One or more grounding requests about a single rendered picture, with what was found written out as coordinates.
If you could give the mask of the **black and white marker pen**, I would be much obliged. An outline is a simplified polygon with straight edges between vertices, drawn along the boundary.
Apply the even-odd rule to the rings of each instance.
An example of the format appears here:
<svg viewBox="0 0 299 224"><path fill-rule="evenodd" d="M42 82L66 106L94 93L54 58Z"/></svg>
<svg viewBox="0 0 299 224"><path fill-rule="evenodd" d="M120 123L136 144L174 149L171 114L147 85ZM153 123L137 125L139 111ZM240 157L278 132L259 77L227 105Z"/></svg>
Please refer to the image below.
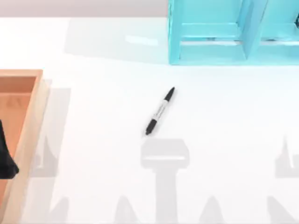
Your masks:
<svg viewBox="0 0 299 224"><path fill-rule="evenodd" d="M160 106L158 107L157 111L154 113L154 115L152 116L150 122L148 123L146 129L145 129L145 135L149 135L151 134L154 129L156 124L158 123L159 119L161 118L163 112L165 111L168 103L170 102L173 93L175 91L175 87L172 87L168 93L166 94L166 96L164 97L164 99L162 100Z"/></svg>

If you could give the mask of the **shallow salmon-coloured box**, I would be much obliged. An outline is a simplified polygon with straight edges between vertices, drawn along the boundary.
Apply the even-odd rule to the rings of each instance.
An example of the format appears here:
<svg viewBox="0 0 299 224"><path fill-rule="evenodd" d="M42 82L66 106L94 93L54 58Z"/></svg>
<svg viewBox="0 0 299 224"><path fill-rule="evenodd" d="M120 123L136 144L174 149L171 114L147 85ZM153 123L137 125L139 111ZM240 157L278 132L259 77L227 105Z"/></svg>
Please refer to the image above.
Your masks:
<svg viewBox="0 0 299 224"><path fill-rule="evenodd" d="M21 218L50 85L42 70L0 69L0 120L19 168L13 179L0 180L0 224L18 224Z"/></svg>

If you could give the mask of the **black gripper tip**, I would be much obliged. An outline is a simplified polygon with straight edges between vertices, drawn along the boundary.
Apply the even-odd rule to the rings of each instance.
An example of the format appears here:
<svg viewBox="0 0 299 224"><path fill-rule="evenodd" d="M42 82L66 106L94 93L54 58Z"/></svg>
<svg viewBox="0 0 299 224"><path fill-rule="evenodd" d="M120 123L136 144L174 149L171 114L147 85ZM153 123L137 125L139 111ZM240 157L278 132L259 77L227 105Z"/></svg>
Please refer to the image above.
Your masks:
<svg viewBox="0 0 299 224"><path fill-rule="evenodd" d="M0 120L0 180L13 179L18 173L19 168L8 150L2 120Z"/></svg>

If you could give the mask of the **light blue rack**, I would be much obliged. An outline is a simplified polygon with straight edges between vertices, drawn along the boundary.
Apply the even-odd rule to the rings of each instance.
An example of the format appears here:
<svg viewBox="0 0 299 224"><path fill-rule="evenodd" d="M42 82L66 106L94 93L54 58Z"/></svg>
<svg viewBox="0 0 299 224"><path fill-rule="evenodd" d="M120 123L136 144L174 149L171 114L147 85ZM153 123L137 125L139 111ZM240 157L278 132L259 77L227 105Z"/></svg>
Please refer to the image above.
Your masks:
<svg viewBox="0 0 299 224"><path fill-rule="evenodd" d="M299 0L168 0L172 65L299 65Z"/></svg>

